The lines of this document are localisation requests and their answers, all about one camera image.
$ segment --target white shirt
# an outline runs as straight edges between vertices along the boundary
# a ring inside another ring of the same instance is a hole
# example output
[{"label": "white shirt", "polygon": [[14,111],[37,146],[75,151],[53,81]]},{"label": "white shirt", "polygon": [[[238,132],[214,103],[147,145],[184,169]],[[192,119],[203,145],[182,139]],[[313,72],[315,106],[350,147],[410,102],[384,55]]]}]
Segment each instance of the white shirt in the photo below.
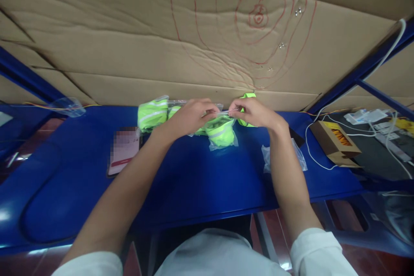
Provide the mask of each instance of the white shirt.
[{"label": "white shirt", "polygon": [[[356,275],[342,255],[342,247],[331,232],[304,230],[290,252],[295,275]],[[122,276],[122,264],[112,252],[94,252],[77,257],[52,276]],[[239,234],[205,229],[170,253],[155,276],[178,275],[277,275],[290,274],[260,253]]]}]

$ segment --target white sleeve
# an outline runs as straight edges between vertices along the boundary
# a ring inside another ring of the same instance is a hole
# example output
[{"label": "white sleeve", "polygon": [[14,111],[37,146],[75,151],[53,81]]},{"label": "white sleeve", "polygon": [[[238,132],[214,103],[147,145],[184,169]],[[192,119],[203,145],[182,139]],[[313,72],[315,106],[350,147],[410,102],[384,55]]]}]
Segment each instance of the white sleeve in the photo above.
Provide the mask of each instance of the white sleeve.
[{"label": "white sleeve", "polygon": [[59,267],[52,276],[122,276],[122,263],[113,252],[98,251],[77,257]]},{"label": "white sleeve", "polygon": [[290,256],[295,276],[358,276],[332,232],[322,229],[304,230],[293,243]]}]

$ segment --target dark gray surface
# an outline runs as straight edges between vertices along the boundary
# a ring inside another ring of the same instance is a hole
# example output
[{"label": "dark gray surface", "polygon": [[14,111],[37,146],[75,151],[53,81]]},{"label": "dark gray surface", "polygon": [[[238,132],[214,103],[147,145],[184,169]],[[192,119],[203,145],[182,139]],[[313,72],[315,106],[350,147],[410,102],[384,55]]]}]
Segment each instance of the dark gray surface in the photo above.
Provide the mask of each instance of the dark gray surface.
[{"label": "dark gray surface", "polygon": [[[331,114],[330,117],[336,121],[344,123],[352,128],[370,130],[368,124],[361,125],[352,125],[343,117],[344,114]],[[331,119],[326,117],[324,121],[332,122]],[[371,135],[368,132],[361,132],[354,130],[345,126],[341,127],[347,134],[367,134]],[[409,156],[414,155],[414,139],[408,136],[404,136],[396,139],[399,147]],[[408,179],[407,173],[403,168],[396,162],[396,160],[391,156],[388,150],[383,144],[375,139],[375,137],[364,137],[364,136],[351,136],[353,142],[361,150],[362,154],[356,156],[354,160],[363,167],[365,172],[390,180],[402,180]],[[403,163],[403,165],[408,169],[412,176],[414,176],[414,167],[409,164]]]}]

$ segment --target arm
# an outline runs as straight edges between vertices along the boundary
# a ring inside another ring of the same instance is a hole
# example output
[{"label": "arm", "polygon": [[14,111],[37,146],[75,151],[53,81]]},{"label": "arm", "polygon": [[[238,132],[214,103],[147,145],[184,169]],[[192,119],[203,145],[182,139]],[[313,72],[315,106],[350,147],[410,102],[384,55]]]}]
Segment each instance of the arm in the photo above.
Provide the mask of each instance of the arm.
[{"label": "arm", "polygon": [[190,100],[171,119],[155,128],[99,199],[61,265],[95,251],[120,254],[129,227],[170,146],[177,138],[196,132],[217,112],[219,109],[210,99]]},{"label": "arm", "polygon": [[234,111],[231,116],[255,126],[267,127],[269,131],[273,188],[292,240],[307,228],[322,228],[311,207],[287,122],[255,98],[236,99],[229,110],[237,107],[243,107],[245,113]]}]

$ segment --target blue metal shelf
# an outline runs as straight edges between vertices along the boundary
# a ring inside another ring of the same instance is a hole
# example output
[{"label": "blue metal shelf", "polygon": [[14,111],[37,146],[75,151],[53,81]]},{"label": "blue metal shelf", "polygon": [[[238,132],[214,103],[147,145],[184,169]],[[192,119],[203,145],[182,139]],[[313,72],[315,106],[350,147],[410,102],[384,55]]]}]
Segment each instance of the blue metal shelf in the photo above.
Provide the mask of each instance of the blue metal shelf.
[{"label": "blue metal shelf", "polygon": [[[390,96],[379,91],[375,87],[366,83],[364,79],[374,70],[375,66],[383,59],[387,54],[391,46],[394,44],[397,34],[391,36],[387,39],[378,50],[368,56],[357,68],[355,68],[350,74],[348,74],[344,79],[342,79],[337,85],[335,85],[331,90],[329,90],[325,95],[323,95],[309,110],[309,113],[316,114],[322,108],[324,108],[329,103],[333,102],[337,98],[341,97],[347,91],[349,91],[355,85],[359,85],[364,88],[366,91],[370,92],[372,95],[385,102],[387,105],[394,108],[396,111],[402,115],[408,117],[414,121],[414,113],[409,110],[406,106],[401,103],[393,100]],[[414,41],[414,18],[411,18],[407,22],[407,28],[395,47],[391,52],[389,57],[385,62],[394,57],[398,52],[406,48]]]},{"label": "blue metal shelf", "polygon": [[51,103],[65,97],[55,87],[1,47],[0,75],[21,86],[44,102]]}]

